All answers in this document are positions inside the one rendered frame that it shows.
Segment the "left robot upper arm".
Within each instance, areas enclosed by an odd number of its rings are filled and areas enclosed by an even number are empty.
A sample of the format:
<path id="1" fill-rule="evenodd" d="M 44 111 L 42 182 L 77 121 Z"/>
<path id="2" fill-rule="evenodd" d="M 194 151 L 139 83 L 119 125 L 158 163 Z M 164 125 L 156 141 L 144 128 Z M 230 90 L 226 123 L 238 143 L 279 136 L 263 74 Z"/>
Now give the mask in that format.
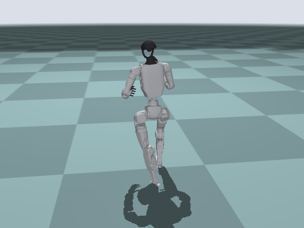
<path id="1" fill-rule="evenodd" d="M 123 95 L 125 96 L 130 96 L 132 90 L 131 87 L 133 86 L 135 80 L 136 80 L 136 76 L 138 76 L 141 72 L 141 66 L 137 66 L 137 67 L 133 67 L 128 75 L 128 78 L 126 80 L 126 85 L 125 88 L 123 90 Z"/>

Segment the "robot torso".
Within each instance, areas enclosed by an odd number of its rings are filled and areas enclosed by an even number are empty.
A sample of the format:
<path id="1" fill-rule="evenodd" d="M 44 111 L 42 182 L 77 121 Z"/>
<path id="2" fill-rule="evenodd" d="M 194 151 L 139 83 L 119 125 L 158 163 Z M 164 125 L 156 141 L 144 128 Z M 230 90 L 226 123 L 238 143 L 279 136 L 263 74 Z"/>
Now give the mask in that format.
<path id="1" fill-rule="evenodd" d="M 139 65 L 141 66 L 139 80 L 141 90 L 144 96 L 148 98 L 148 105 L 145 105 L 146 119 L 160 119 L 162 107 L 156 97 L 162 96 L 164 90 L 164 66 L 159 60 L 157 64 L 153 65 L 145 65 L 145 63 L 142 62 Z"/>

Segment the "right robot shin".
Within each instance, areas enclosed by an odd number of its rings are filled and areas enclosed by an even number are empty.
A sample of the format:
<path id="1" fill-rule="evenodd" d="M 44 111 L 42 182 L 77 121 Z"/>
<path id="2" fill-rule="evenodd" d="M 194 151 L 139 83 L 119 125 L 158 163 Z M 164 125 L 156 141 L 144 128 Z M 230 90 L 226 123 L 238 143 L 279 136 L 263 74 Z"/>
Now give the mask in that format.
<path id="1" fill-rule="evenodd" d="M 156 139 L 156 151 L 157 151 L 157 164 L 162 164 L 162 153 L 164 149 L 164 131 L 162 131 L 162 139 Z"/>

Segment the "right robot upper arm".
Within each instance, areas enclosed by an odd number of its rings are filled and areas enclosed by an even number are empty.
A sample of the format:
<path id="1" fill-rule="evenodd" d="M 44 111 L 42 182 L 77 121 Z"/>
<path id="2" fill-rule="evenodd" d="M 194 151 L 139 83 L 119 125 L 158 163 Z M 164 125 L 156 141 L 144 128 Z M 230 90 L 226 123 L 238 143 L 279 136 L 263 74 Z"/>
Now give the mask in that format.
<path id="1" fill-rule="evenodd" d="M 171 71 L 171 66 L 168 63 L 162 63 L 164 66 L 164 75 L 167 80 L 167 83 L 165 84 L 167 89 L 174 88 L 174 82 L 173 82 L 173 75 Z"/>

